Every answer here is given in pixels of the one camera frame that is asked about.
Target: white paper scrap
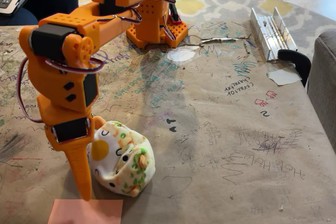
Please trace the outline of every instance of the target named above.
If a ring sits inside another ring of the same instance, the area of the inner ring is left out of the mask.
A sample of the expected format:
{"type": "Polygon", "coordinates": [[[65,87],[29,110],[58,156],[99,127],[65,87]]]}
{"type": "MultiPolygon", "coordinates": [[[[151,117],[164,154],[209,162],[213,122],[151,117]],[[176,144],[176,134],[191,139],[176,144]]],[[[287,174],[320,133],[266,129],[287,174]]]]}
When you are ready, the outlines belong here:
{"type": "Polygon", "coordinates": [[[273,80],[279,86],[291,84],[302,80],[294,66],[289,66],[280,70],[268,72],[267,77],[273,80]]]}
{"type": "Polygon", "coordinates": [[[174,50],[171,50],[167,54],[167,58],[173,61],[186,61],[190,60],[195,56],[194,50],[199,48],[199,46],[185,46],[185,47],[178,47],[174,50]]]}

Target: orange robot base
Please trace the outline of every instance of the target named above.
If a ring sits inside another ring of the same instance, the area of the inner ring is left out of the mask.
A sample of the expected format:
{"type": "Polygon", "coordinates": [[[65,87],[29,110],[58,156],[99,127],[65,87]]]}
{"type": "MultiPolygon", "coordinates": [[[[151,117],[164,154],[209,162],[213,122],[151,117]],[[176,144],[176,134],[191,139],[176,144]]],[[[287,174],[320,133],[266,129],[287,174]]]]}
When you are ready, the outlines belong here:
{"type": "Polygon", "coordinates": [[[160,29],[160,42],[149,42],[137,39],[137,32],[135,25],[132,25],[126,30],[127,37],[138,47],[145,48],[148,44],[167,44],[172,48],[177,47],[182,40],[188,35],[187,24],[181,22],[179,25],[173,25],[169,20],[167,21],[167,27],[174,34],[175,40],[171,40],[167,34],[164,33],[163,28],[160,29]]]}

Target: metal bracket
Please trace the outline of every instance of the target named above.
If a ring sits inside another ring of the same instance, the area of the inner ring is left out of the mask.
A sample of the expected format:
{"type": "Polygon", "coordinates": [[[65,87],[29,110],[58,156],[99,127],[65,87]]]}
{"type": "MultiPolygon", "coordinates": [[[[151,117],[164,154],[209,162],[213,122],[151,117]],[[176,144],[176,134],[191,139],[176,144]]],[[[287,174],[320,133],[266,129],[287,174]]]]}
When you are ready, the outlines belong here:
{"type": "Polygon", "coordinates": [[[273,16],[260,16],[252,8],[250,20],[266,61],[278,60],[280,49],[297,51],[298,48],[275,7],[273,16]]]}

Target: patterned rug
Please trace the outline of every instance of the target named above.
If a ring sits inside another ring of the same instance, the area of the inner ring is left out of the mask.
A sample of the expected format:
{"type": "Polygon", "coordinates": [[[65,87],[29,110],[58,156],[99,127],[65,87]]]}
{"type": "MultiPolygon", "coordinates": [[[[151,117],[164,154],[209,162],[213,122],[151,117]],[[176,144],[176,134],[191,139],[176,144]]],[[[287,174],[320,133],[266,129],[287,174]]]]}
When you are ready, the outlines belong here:
{"type": "MultiPolygon", "coordinates": [[[[80,4],[90,0],[80,0],[80,4]]],[[[250,19],[255,8],[258,16],[272,15],[276,6],[301,53],[310,59],[315,39],[326,30],[335,30],[336,21],[280,0],[176,0],[181,18],[188,22],[221,19],[250,19]]]]}

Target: dark pants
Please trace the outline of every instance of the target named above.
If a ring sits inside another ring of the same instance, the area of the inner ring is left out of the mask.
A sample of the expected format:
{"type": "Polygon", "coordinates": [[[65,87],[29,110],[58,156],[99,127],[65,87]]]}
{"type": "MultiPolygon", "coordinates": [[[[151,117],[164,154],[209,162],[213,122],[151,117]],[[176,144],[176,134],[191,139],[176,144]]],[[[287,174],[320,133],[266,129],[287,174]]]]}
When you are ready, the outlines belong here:
{"type": "Polygon", "coordinates": [[[78,0],[28,0],[11,17],[0,16],[0,26],[36,25],[37,21],[55,13],[71,13],[78,0]]]}

